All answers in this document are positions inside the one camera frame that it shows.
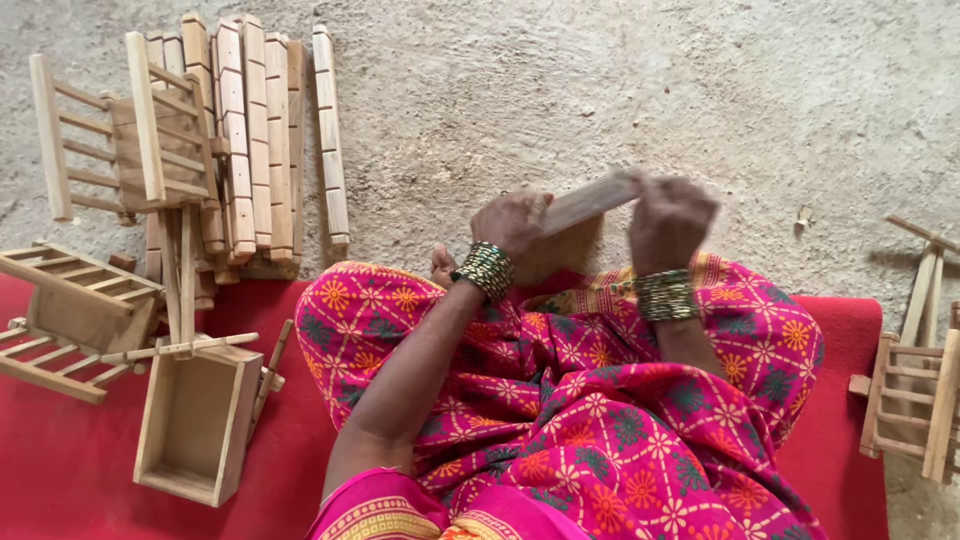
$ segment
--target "wooden rung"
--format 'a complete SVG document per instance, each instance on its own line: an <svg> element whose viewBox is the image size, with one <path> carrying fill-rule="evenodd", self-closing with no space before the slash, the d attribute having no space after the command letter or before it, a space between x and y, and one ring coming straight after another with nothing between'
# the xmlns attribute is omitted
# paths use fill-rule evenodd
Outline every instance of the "wooden rung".
<svg viewBox="0 0 960 540"><path fill-rule="evenodd" d="M910 356L934 356L944 357L943 349L934 349L932 347L891 347L891 355L910 355Z"/></svg>
<svg viewBox="0 0 960 540"><path fill-rule="evenodd" d="M210 192L206 187L199 187L186 182L178 182L176 180L167 179L166 187L170 191L176 191L177 193L183 193L184 195L193 195L194 197L200 197L202 199L210 196Z"/></svg>
<svg viewBox="0 0 960 540"><path fill-rule="evenodd" d="M125 284L127 284L127 283L129 283L129 282L130 282L130 277L128 277L128 276L121 276L121 277L119 277L119 278L113 278L112 280L106 280L106 281L104 281L104 282L96 282L96 283L94 283L94 284L87 285L86 288L88 288L88 289L90 289L90 290L99 290L99 291L103 292L103 291L105 291L105 290L110 290L110 289L112 289L112 288L116 288L116 287L125 285Z"/></svg>
<svg viewBox="0 0 960 540"><path fill-rule="evenodd" d="M60 117L60 122L65 124L77 126L78 128L85 129L95 134L113 136L113 127L109 124L105 124L104 122L92 120L86 116L76 114L75 112L70 112L69 110L58 110L57 116Z"/></svg>
<svg viewBox="0 0 960 540"><path fill-rule="evenodd" d="M121 294L119 296L114 296L113 300L117 300L120 302L136 302L141 298L147 298L148 296L152 296L154 294L156 294L156 289L152 289L150 287L143 287L142 289L136 289L136 290L132 290L130 292Z"/></svg>
<svg viewBox="0 0 960 540"><path fill-rule="evenodd" d="M184 169L191 170L195 173L202 173L205 171L203 163L190 160L183 156L178 156L168 150L160 150L160 160L164 163L176 165L177 167L183 167Z"/></svg>
<svg viewBox="0 0 960 540"><path fill-rule="evenodd" d="M163 124L156 124L156 130L160 134L171 136L176 140L181 140L187 144L195 144L197 146L204 144L204 142L198 136L193 135L189 132L185 132L184 130L178 130L176 128L168 128Z"/></svg>
<svg viewBox="0 0 960 540"><path fill-rule="evenodd" d="M14 339L23 334L27 333L27 329L24 328L15 328L13 330L0 332L0 341L7 341L8 339Z"/></svg>
<svg viewBox="0 0 960 540"><path fill-rule="evenodd" d="M38 366L42 363L49 362L50 360L57 359L61 356L69 355L70 353L76 352L79 349L80 347L76 345L67 345L66 347L60 347L59 349L55 350L53 353L47 353L46 355L43 355L43 356L37 356L36 358L25 363L27 365Z"/></svg>
<svg viewBox="0 0 960 540"><path fill-rule="evenodd" d="M183 103L181 100L168 96L167 94L160 93L163 90L153 89L154 101L165 105L173 110L178 110L184 114L189 114L190 116L196 116L197 110L193 106Z"/></svg>
<svg viewBox="0 0 960 540"><path fill-rule="evenodd" d="M62 274L57 274L57 277L62 280L76 280L77 278L86 278L87 276L92 276L105 270L99 266L87 266L86 268L78 268L76 270L70 270L69 272L63 272Z"/></svg>
<svg viewBox="0 0 960 540"><path fill-rule="evenodd" d="M81 169L74 169L72 167L67 167L66 177L70 180L83 182L84 184L102 185L103 187L113 187L114 189L120 189L119 180L110 176L91 173L90 171L84 171Z"/></svg>
<svg viewBox="0 0 960 540"><path fill-rule="evenodd" d="M19 344L19 345L14 345L13 347L10 347L9 349L4 349L3 351L0 351L0 355L6 356L6 357L13 357L13 356L19 355L20 353L23 353L23 352L25 352L25 351L30 351L30 350L33 349L34 347L39 347L40 345L43 345L44 343L50 343L50 342L53 341L53 340L54 340L54 338L53 338L53 337L50 337L49 335L44 336L44 337L38 337L37 339L28 341L28 342L26 342L26 343L21 343L21 344Z"/></svg>
<svg viewBox="0 0 960 540"><path fill-rule="evenodd" d="M875 437L874 441L876 442L876 445L883 450L891 450L894 452L903 452L904 454L919 456L924 455L924 448L915 444L901 443L900 441L895 441L886 437Z"/></svg>
<svg viewBox="0 0 960 540"><path fill-rule="evenodd" d="M32 258L40 257L41 255L50 251L50 248L46 246L35 246L33 248L23 248L19 250L9 250L3 253L0 253L0 257L12 258L13 260L21 260L22 258Z"/></svg>
<svg viewBox="0 0 960 540"><path fill-rule="evenodd" d="M114 203L113 201L105 201L103 199L98 199L96 197L89 197L87 195L81 195L80 193L70 193L70 200L75 204L78 204L82 207L87 207L89 209L99 209L106 210L115 213L127 213L127 209L119 203Z"/></svg>
<svg viewBox="0 0 960 540"><path fill-rule="evenodd" d="M83 360L80 360L79 362L74 362L74 363L66 366L65 368L59 370L59 371L57 372L57 375L67 376L67 375L70 375L71 373L73 373L73 372L75 372L75 371L77 371L77 370L84 369L86 366L88 366L88 365L90 365L90 364L98 363L99 361L100 361L100 355L88 356L88 357L84 358Z"/></svg>
<svg viewBox="0 0 960 540"><path fill-rule="evenodd" d="M107 384L111 380L114 380L120 377L121 375L127 373L128 371L130 371L131 367L132 367L131 364L116 366L112 369L106 370L104 373L101 373L100 375L94 377L93 379L88 380L86 383L92 384L94 386L103 386L104 384Z"/></svg>
<svg viewBox="0 0 960 540"><path fill-rule="evenodd" d="M917 369L912 367L888 366L887 375L903 375L917 379L938 379L940 372L932 369Z"/></svg>
<svg viewBox="0 0 960 540"><path fill-rule="evenodd" d="M77 154L83 154L84 156L90 156L95 160L102 161L117 161L116 154L112 154L105 150L101 150L95 146L90 146L89 144L83 144L82 142L77 142L76 140L65 138L63 140L63 149L69 150L71 152L76 152Z"/></svg>
<svg viewBox="0 0 960 540"><path fill-rule="evenodd" d="M69 98L73 98L81 103L90 105L91 107L95 107L99 110L104 110L104 111L107 110L107 104L104 103L104 100L98 98L93 94L88 94L79 88L74 88L73 86L65 83L64 81L54 79L54 90L56 90L57 93L59 94L65 95L66 97L69 97Z"/></svg>
<svg viewBox="0 0 960 540"><path fill-rule="evenodd" d="M888 398L898 398L917 404L933 405L933 396L918 394L916 392L907 392L906 390L894 390L893 388L883 388L880 394Z"/></svg>
<svg viewBox="0 0 960 540"><path fill-rule="evenodd" d="M66 264L68 262L74 262L79 260L76 257L58 257L58 258L48 258L46 260L38 260L36 262L28 262L28 266L33 266L34 268L49 268L51 266L60 266L61 264Z"/></svg>
<svg viewBox="0 0 960 540"><path fill-rule="evenodd" d="M900 414L891 414L889 412L878 412L876 417L893 424L904 424L905 426L914 426L917 428L929 428L930 421L923 418L914 418L912 416L903 416Z"/></svg>
<svg viewBox="0 0 960 540"><path fill-rule="evenodd" d="M147 68L150 70L151 75L157 77L168 85L175 86L184 92L193 91L193 86L191 86L190 83L188 83L186 79L180 75L175 75L151 61L147 62Z"/></svg>

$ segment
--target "floral print fabric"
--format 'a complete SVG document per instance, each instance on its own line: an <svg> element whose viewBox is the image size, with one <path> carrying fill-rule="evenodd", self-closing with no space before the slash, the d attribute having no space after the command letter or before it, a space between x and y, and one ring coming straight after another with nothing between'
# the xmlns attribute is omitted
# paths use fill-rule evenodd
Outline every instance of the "floral print fabric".
<svg viewBox="0 0 960 540"><path fill-rule="evenodd" d="M735 262L701 253L690 270L727 380L660 356L629 268L554 280L559 294L515 295L469 325L420 434L417 481L451 517L512 486L594 538L825 537L773 459L823 360L816 323ZM298 337L338 428L443 295L357 262L304 292Z"/></svg>

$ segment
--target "woman's arm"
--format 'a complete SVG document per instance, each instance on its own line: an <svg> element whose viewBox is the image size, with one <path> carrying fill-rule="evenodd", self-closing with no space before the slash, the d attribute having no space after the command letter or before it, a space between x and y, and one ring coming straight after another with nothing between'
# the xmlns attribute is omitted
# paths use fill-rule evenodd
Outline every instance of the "woman's arm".
<svg viewBox="0 0 960 540"><path fill-rule="evenodd" d="M515 193L481 209L470 226L474 242L497 246L519 260L542 236L549 193ZM413 473L413 450L444 384L453 352L487 293L461 279L404 338L364 391L330 452L324 499L353 476L374 467Z"/></svg>

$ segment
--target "woman's foot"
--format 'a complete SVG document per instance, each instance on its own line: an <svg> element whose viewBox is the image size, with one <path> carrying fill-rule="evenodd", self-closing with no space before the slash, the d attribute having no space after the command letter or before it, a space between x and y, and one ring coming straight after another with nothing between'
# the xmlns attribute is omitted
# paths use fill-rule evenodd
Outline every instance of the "woman's foot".
<svg viewBox="0 0 960 540"><path fill-rule="evenodd" d="M453 259L453 255L446 250L446 246L437 244L433 248L433 254L430 255L430 281L449 289L453 286L450 272L456 269L457 261Z"/></svg>

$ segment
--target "pink saree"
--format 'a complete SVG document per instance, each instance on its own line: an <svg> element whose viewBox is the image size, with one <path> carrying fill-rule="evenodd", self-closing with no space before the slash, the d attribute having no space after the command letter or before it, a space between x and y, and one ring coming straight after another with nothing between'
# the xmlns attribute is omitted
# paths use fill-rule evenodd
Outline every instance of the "pink saree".
<svg viewBox="0 0 960 540"><path fill-rule="evenodd" d="M728 380L660 357L629 268L555 276L470 324L416 478L358 475L308 537L826 538L774 459L823 360L816 323L735 262L701 253L690 270ZM443 295L357 262L303 293L298 338L337 427Z"/></svg>

